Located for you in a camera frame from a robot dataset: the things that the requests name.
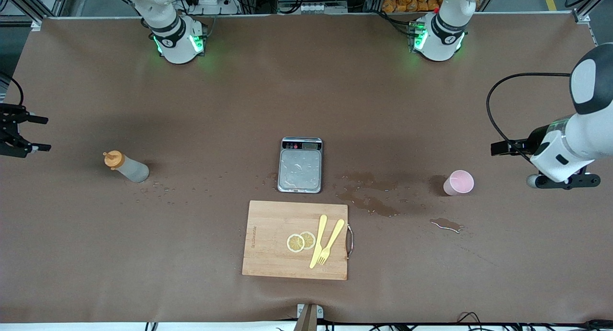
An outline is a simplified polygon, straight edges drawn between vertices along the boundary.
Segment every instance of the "table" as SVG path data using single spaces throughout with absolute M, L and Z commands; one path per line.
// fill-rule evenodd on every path
M 535 191 L 533 167 L 489 155 L 490 87 L 569 72 L 593 47 L 572 15 L 476 15 L 443 63 L 374 15 L 217 22 L 206 56 L 178 66 L 138 20 L 47 20 L 30 34 L 15 78 L 50 120 L 22 135 L 53 149 L 0 160 L 3 322 L 278 320 L 305 302 L 337 322 L 613 318 L 611 160 L 590 166 L 596 189 Z M 573 113 L 568 80 L 510 80 L 492 111 L 526 137 Z M 284 136 L 324 139 L 322 193 L 274 190 Z M 105 167 L 113 149 L 147 163 L 149 180 Z M 457 169 L 473 193 L 442 196 Z M 401 215 L 350 203 L 348 281 L 241 276 L 249 200 L 345 203 L 357 183 L 343 175 L 356 174 L 397 182 L 355 197 Z

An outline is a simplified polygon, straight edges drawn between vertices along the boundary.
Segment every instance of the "yellow knife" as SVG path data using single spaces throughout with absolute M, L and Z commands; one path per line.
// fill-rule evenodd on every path
M 324 235 L 324 230 L 326 230 L 326 224 L 328 223 L 328 216 L 322 215 L 319 218 L 319 228 L 317 229 L 317 239 L 315 239 L 315 249 L 313 250 L 313 259 L 311 259 L 311 265 L 309 268 L 314 268 L 317 260 L 319 259 L 319 255 L 321 254 L 321 237 Z

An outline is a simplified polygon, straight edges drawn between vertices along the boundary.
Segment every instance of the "pink cup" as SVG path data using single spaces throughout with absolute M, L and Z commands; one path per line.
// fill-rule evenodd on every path
M 469 172 L 454 171 L 443 184 L 443 190 L 448 195 L 465 195 L 475 186 L 475 180 Z

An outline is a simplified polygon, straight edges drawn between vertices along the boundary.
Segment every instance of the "cutting board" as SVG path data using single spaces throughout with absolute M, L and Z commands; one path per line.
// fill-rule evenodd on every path
M 309 204 L 287 202 L 263 202 L 252 200 L 249 204 L 247 236 L 243 274 L 309 279 L 347 279 L 347 206 L 336 204 Z M 321 215 L 328 215 L 326 230 L 322 235 L 322 248 L 328 245 L 337 220 L 345 221 L 344 227 L 331 247 L 326 264 L 309 268 L 313 250 L 293 253 L 287 248 L 287 238 L 292 234 L 310 231 L 317 237 Z

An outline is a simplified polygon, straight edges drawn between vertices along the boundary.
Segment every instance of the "digital kitchen scale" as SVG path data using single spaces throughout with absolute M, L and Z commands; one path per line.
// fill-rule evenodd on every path
M 324 146 L 320 138 L 285 137 L 281 140 L 279 176 L 280 192 L 316 194 L 321 191 Z

